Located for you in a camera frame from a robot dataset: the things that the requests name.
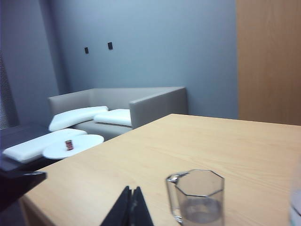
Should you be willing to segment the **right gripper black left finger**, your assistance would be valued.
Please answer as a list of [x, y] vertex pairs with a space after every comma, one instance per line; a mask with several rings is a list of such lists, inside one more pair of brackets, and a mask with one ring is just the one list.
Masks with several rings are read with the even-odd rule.
[[128, 222], [128, 208], [132, 190], [126, 186], [113, 207], [101, 223], [101, 226], [126, 226]]

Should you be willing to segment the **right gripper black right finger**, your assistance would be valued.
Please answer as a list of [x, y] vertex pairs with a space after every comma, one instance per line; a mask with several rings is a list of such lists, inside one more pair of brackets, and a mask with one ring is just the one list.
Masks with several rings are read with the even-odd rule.
[[146, 205], [141, 188], [138, 186], [131, 197], [128, 214], [129, 226], [152, 226], [153, 222]]

